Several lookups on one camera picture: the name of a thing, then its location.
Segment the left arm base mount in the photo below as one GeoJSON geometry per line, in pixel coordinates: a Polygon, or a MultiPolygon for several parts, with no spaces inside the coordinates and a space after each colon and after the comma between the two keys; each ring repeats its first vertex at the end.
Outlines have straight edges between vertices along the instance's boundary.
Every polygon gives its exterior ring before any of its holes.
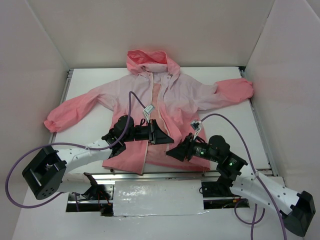
{"type": "Polygon", "coordinates": [[[68,194],[67,213],[99,213],[104,217],[112,217],[113,211],[113,184],[99,184],[96,179],[85,172],[79,174],[83,180],[76,179],[75,183],[85,190],[84,193],[68,194]]]}

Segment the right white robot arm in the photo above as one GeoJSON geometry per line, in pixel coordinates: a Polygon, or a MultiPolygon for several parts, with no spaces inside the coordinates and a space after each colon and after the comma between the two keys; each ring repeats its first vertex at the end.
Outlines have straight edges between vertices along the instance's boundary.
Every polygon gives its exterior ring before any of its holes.
{"type": "Polygon", "coordinates": [[[205,181],[201,192],[205,198],[240,196],[261,207],[280,214],[284,227],[304,237],[316,213],[313,196],[307,191],[289,189],[264,174],[253,170],[241,157],[230,150],[220,135],[208,142],[190,133],[182,143],[166,152],[181,162],[195,157],[217,163],[220,176],[217,181],[205,181]]]}

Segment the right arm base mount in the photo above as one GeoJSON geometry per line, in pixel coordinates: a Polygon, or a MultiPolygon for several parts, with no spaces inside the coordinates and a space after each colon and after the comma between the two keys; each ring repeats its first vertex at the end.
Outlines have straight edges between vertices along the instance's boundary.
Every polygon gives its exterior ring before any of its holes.
{"type": "Polygon", "coordinates": [[[205,210],[233,209],[236,204],[239,208],[248,208],[249,202],[238,195],[231,193],[229,185],[231,181],[219,177],[216,181],[202,181],[199,193],[203,197],[205,210]]]}

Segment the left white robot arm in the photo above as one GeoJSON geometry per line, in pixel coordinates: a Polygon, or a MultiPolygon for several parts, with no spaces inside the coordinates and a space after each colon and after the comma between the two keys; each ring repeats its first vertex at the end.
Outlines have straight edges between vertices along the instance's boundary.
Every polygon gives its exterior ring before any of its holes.
{"type": "Polygon", "coordinates": [[[91,200],[104,187],[88,172],[72,174],[71,171],[127,153],[127,142],[162,145],[172,144],[174,140],[154,119],[142,119],[136,125],[132,117],[123,115],[106,135],[85,148],[43,147],[22,171],[22,176],[37,200],[47,199],[56,192],[75,192],[91,200]]]}

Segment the pink gradient hooded jacket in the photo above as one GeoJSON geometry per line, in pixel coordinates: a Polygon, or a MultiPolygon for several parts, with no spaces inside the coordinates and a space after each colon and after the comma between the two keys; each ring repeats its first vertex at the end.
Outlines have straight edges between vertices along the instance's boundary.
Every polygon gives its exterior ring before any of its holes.
{"type": "Polygon", "coordinates": [[[199,119],[198,111],[220,109],[251,98],[252,83],[236,78],[203,84],[181,73],[180,66],[164,51],[131,50],[127,53],[126,66],[128,75],[69,99],[52,110],[44,121],[45,127],[52,133],[64,131],[83,119],[96,104],[113,112],[113,123],[124,115],[131,115],[138,122],[144,117],[144,108],[154,106],[150,118],[156,120],[173,143],[129,142],[124,152],[104,160],[103,167],[137,174],[143,172],[145,164],[185,171],[210,170],[208,160],[193,157],[179,161],[166,152],[192,131],[191,122],[199,119]]]}

